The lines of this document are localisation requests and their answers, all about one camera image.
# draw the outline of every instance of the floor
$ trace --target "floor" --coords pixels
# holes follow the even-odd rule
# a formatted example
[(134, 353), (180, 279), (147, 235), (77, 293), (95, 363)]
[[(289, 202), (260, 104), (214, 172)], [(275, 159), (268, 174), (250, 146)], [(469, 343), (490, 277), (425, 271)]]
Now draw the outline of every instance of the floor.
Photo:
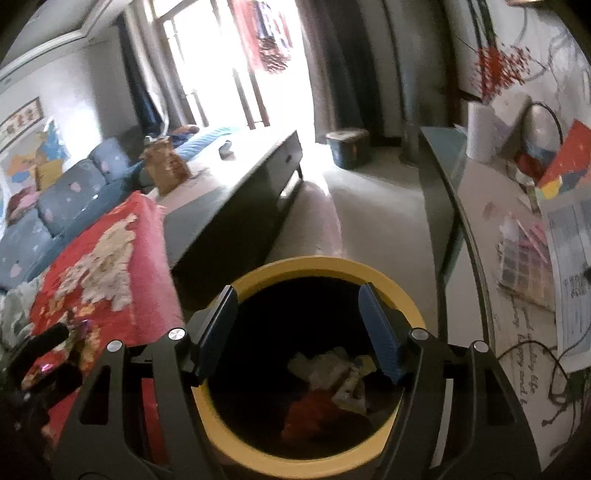
[(374, 149), (355, 171), (336, 167), (326, 145), (304, 149), (305, 182), (267, 262), (299, 255), (355, 260), (392, 278), (437, 333), (433, 254), (418, 170), (397, 148)]

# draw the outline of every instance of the metal screw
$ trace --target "metal screw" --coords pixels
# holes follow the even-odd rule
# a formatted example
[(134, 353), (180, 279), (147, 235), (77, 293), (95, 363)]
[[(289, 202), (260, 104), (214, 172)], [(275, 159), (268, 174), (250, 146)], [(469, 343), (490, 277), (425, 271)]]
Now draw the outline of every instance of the metal screw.
[(429, 338), (429, 332), (422, 328), (415, 328), (410, 334), (415, 340), (427, 340)]
[(113, 340), (112, 342), (109, 342), (109, 345), (107, 345), (107, 350), (109, 352), (116, 352), (122, 346), (123, 346), (123, 343), (121, 343), (121, 340)]
[(474, 350), (480, 353), (487, 353), (488, 345), (485, 342), (478, 340), (477, 342), (474, 342)]
[(180, 340), (184, 337), (185, 331), (182, 328), (173, 328), (168, 333), (168, 338), (171, 340)]

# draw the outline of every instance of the framed picture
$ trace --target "framed picture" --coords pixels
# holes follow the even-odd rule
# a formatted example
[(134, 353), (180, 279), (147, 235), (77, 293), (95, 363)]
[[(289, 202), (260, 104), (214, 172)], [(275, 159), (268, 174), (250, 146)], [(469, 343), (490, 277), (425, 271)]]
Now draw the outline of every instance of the framed picture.
[(43, 119), (43, 108), (39, 97), (31, 100), (0, 124), (0, 153)]

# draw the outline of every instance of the curtain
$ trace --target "curtain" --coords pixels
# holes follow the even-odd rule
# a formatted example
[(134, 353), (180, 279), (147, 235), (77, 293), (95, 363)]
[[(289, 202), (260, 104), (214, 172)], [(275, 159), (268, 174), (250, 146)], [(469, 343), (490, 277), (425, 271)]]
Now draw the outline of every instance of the curtain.
[(189, 123), (187, 115), (190, 113), (190, 109), (186, 100), (179, 96), (175, 80), (164, 58), (163, 48), (154, 25), (155, 21), (150, 7), (150, 0), (135, 0), (131, 2), (129, 7), (135, 12), (147, 56), (164, 95), (165, 104), (168, 108), (170, 128), (174, 129), (186, 125)]
[(296, 0), (314, 101), (316, 141), (341, 128), (383, 135), (371, 45), (355, 0)]
[(115, 23), (119, 28), (125, 74), (142, 131), (153, 137), (166, 134), (166, 102), (150, 66), (132, 9), (127, 7)]

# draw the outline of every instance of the window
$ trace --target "window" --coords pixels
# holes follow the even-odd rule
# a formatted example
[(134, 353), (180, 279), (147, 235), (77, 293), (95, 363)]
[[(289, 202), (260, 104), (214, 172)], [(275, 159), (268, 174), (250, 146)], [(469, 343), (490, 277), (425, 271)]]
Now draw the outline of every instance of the window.
[(153, 0), (164, 47), (201, 126), (268, 125), (227, 0)]

